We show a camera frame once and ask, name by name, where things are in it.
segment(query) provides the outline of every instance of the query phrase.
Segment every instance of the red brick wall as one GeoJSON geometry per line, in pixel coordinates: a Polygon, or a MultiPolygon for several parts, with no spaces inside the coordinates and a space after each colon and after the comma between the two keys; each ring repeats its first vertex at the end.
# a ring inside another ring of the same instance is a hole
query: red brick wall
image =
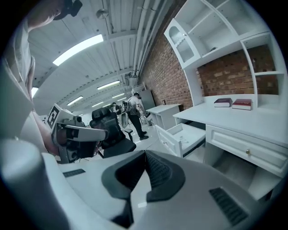
{"type": "MultiPolygon", "coordinates": [[[[266,45],[248,50],[255,72],[275,70],[266,45]]],[[[204,96],[254,93],[249,65],[243,50],[230,53],[198,68],[204,96]]],[[[276,76],[257,77],[260,94],[278,94],[276,76]]]]}
{"type": "MultiPolygon", "coordinates": [[[[185,0],[175,1],[160,26],[148,54],[139,82],[152,91],[156,105],[180,103],[190,108],[192,99],[186,77],[178,59],[164,36],[171,19],[178,13],[185,0]]],[[[248,50],[255,72],[275,69],[267,46],[248,50]]],[[[198,68],[203,96],[254,93],[251,72],[244,51],[228,54],[198,68]]],[[[258,93],[278,94],[276,76],[257,77],[258,93]]]]}

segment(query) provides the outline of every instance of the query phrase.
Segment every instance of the red book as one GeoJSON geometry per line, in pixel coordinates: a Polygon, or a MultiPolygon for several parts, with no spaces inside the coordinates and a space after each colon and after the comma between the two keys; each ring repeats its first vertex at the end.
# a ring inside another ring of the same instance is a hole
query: red book
{"type": "Polygon", "coordinates": [[[251,99],[237,99],[236,101],[234,101],[232,108],[240,110],[251,110],[251,104],[251,99]]]}
{"type": "Polygon", "coordinates": [[[214,102],[214,107],[230,107],[231,104],[231,98],[219,98],[214,102]]]}

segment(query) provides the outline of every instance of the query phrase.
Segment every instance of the chair headrest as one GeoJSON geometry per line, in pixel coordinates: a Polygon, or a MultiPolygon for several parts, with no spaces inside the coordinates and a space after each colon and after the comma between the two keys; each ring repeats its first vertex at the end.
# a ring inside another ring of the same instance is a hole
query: chair headrest
{"type": "Polygon", "coordinates": [[[92,112],[92,119],[93,120],[96,120],[96,121],[99,121],[101,120],[103,117],[106,117],[106,116],[109,116],[110,115],[110,110],[106,107],[104,108],[100,108],[100,109],[97,109],[97,110],[94,110],[92,112]]]}

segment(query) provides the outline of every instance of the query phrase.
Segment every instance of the person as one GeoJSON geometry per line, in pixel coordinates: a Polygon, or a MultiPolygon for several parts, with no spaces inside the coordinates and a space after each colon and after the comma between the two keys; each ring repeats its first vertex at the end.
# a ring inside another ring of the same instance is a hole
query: person
{"type": "Polygon", "coordinates": [[[128,114],[128,117],[129,117],[130,121],[134,125],[134,127],[135,127],[135,129],[136,129],[136,131],[138,133],[138,136],[140,137],[140,140],[145,140],[145,139],[147,139],[149,137],[145,136],[145,134],[147,132],[143,132],[142,131],[142,126],[141,126],[141,123],[140,123],[140,120],[139,120],[140,113],[137,110],[136,106],[138,106],[142,110],[142,112],[145,114],[145,110],[142,107],[142,105],[140,104],[139,99],[140,99],[139,93],[134,93],[134,96],[131,97],[127,101],[127,103],[129,103],[129,106],[127,107],[126,113],[128,114]]]}
{"type": "MultiPolygon", "coordinates": [[[[64,7],[64,0],[41,1],[16,29],[1,59],[0,68],[4,70],[5,77],[8,76],[7,80],[13,82],[21,95],[32,104],[35,59],[30,53],[28,33],[52,22],[64,7]]],[[[51,130],[42,122],[34,108],[24,121],[18,137],[36,145],[40,152],[59,154],[58,147],[52,141],[51,130]]]]}
{"type": "Polygon", "coordinates": [[[121,112],[122,113],[126,112],[126,108],[127,108],[127,102],[126,101],[122,101],[122,110],[121,110],[121,112]]]}
{"type": "Polygon", "coordinates": [[[113,102],[112,105],[113,105],[113,112],[115,112],[117,115],[120,115],[121,110],[120,110],[119,105],[117,105],[116,102],[113,102]]]}

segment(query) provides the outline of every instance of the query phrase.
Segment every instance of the fluorescent light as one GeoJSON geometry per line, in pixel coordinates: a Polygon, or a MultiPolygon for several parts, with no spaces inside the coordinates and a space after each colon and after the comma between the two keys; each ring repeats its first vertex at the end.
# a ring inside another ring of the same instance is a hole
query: fluorescent light
{"type": "Polygon", "coordinates": [[[70,105],[74,104],[75,102],[81,100],[82,98],[83,98],[83,97],[80,96],[80,97],[76,98],[74,101],[71,101],[70,103],[68,103],[67,105],[70,106],[70,105]]]}
{"type": "Polygon", "coordinates": [[[33,87],[32,90],[31,90],[31,95],[32,95],[32,98],[34,97],[35,93],[37,92],[39,88],[37,87],[33,87]]]}
{"type": "Polygon", "coordinates": [[[124,98],[122,98],[122,99],[119,99],[118,101],[121,101],[121,100],[123,100],[123,99],[126,99],[126,97],[124,97],[124,98]]]}
{"type": "Polygon", "coordinates": [[[95,107],[95,106],[100,105],[100,104],[102,104],[102,103],[104,103],[104,102],[100,102],[100,103],[98,103],[98,104],[96,104],[96,105],[93,105],[92,107],[95,107]]]}
{"type": "Polygon", "coordinates": [[[102,108],[107,107],[107,106],[109,106],[109,105],[111,105],[111,104],[105,105],[105,106],[103,106],[102,108]]]}
{"type": "Polygon", "coordinates": [[[60,57],[58,57],[53,64],[60,66],[64,61],[72,57],[74,54],[92,46],[95,45],[99,42],[103,41],[103,37],[101,34],[91,37],[85,41],[80,42],[79,44],[73,46],[69,50],[67,50],[65,53],[61,54],[60,57]]]}
{"type": "Polygon", "coordinates": [[[117,95],[117,96],[114,96],[114,97],[112,97],[112,98],[116,98],[116,97],[122,96],[122,95],[124,95],[124,93],[121,93],[121,94],[119,94],[119,95],[117,95]]]}
{"type": "Polygon", "coordinates": [[[118,83],[120,83],[119,80],[114,81],[114,82],[109,83],[109,84],[106,84],[106,85],[103,85],[103,86],[101,86],[101,87],[98,87],[97,89],[103,89],[103,88],[106,88],[106,87],[108,87],[108,86],[111,86],[111,85],[114,85],[114,84],[118,84],[118,83]]]}

